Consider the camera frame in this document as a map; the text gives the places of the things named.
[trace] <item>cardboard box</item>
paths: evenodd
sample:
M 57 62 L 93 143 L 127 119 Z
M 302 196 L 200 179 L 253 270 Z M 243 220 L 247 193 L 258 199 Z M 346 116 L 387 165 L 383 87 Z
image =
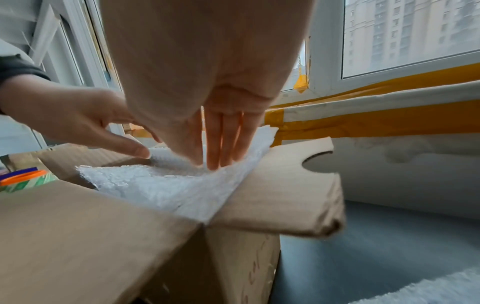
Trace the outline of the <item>cardboard box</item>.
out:
M 75 169 L 145 160 L 74 145 L 3 157 L 61 180 L 0 201 L 0 303 L 265 304 L 279 234 L 344 225 L 339 176 L 302 168 L 332 149 L 330 138 L 272 148 L 208 225 L 91 190 Z

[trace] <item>gray surface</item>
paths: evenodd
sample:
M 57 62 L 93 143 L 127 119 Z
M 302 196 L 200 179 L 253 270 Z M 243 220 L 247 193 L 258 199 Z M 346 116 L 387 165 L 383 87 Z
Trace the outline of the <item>gray surface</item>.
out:
M 480 264 L 480 221 L 347 203 L 327 240 L 281 238 L 270 304 L 344 304 Z

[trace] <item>jacket sleeve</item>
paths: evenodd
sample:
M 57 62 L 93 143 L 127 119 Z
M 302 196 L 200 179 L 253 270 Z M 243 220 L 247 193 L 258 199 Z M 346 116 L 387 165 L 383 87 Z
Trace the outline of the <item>jacket sleeve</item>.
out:
M 22 59 L 20 55 L 0 57 L 0 88 L 7 79 L 25 74 L 50 80 L 42 69 Z

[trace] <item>blue object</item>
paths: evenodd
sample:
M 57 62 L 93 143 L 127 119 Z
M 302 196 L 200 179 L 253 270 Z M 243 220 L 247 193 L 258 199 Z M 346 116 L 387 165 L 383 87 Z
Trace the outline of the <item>blue object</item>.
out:
M 37 167 L 32 167 L 32 168 L 17 170 L 17 171 L 10 172 L 10 173 L 7 173 L 7 174 L 2 174 L 2 175 L 0 175 L 0 180 L 4 180 L 6 178 L 16 176 L 16 175 L 20 175 L 20 174 L 24 174 L 24 173 L 34 172 L 34 171 L 37 171 L 37 170 L 38 170 Z

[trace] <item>hand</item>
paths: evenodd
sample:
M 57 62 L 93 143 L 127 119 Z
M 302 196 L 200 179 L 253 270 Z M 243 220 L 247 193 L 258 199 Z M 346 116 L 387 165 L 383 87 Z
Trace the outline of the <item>hand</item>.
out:
M 292 71 L 314 0 L 102 0 L 102 17 L 134 116 L 193 164 L 245 155 Z
M 34 75 L 21 75 L 0 87 L 0 109 L 54 140 L 150 157 L 141 143 L 105 129 L 109 123 L 135 123 L 125 98 L 114 91 L 65 87 Z

